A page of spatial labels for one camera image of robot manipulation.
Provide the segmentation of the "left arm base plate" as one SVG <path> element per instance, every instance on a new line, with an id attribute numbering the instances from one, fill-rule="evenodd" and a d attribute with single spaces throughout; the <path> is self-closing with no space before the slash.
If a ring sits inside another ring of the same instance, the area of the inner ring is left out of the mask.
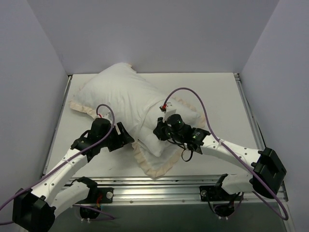
<path id="1" fill-rule="evenodd" d="M 114 188 L 98 188 L 95 195 L 95 200 L 97 204 L 112 203 L 113 202 L 113 191 Z"/>

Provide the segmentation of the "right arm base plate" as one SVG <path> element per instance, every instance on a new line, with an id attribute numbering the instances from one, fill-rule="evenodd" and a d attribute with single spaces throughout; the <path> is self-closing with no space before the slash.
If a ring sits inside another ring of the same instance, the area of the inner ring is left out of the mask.
<path id="1" fill-rule="evenodd" d="M 216 191 L 215 186 L 206 185 L 206 186 L 199 186 L 200 192 L 200 200 L 202 202 L 206 202 L 207 200 L 213 202 L 217 202 L 220 200 L 220 197 Z"/>

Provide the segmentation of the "dark green ruffled pillowcase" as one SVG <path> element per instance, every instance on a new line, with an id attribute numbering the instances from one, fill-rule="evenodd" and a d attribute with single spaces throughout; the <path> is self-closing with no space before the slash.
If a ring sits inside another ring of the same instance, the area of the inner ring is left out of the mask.
<path id="1" fill-rule="evenodd" d="M 96 118 L 96 108 L 100 104 L 111 107 L 116 122 L 122 122 L 126 131 L 134 139 L 134 157 L 143 172 L 157 178 L 165 175 L 180 159 L 182 150 L 168 152 L 155 157 L 138 143 L 142 127 L 152 131 L 159 117 L 163 117 L 160 106 L 167 93 L 145 80 L 127 63 L 116 63 L 101 71 L 74 95 L 70 101 L 72 110 Z"/>

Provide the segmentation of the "white pillow insert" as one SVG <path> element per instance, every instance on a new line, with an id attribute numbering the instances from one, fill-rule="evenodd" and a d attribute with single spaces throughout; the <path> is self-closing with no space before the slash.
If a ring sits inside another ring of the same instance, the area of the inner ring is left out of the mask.
<path id="1" fill-rule="evenodd" d="M 168 152 L 178 150 L 176 145 L 167 141 L 161 141 L 153 134 L 153 131 L 147 127 L 142 127 L 138 135 L 138 143 L 155 157 L 160 157 Z"/>

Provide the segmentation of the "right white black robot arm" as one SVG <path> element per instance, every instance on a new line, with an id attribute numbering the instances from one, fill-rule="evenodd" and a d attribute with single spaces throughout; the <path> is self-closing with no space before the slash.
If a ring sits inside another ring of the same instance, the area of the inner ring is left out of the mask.
<path id="1" fill-rule="evenodd" d="M 153 133 L 161 141 L 171 139 L 192 153 L 213 156 L 246 170 L 248 173 L 244 177 L 228 174 L 222 183 L 215 186 L 214 193 L 222 200 L 245 191 L 273 199 L 287 173 L 275 150 L 268 147 L 264 150 L 251 149 L 216 139 L 207 130 L 185 124 L 179 114 L 173 114 L 167 120 L 158 118 Z"/>

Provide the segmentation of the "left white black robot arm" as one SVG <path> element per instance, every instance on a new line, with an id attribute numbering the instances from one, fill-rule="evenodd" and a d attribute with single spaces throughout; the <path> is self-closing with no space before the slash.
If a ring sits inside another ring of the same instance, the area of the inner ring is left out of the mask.
<path id="1" fill-rule="evenodd" d="M 107 119 L 95 119 L 91 128 L 73 142 L 62 160 L 39 183 L 17 192 L 12 221 L 29 232 L 47 232 L 55 219 L 74 204 L 96 203 L 102 193 L 97 182 L 88 177 L 80 177 L 68 188 L 63 187 L 101 149 L 112 152 L 133 142 L 121 122 L 113 125 Z"/>

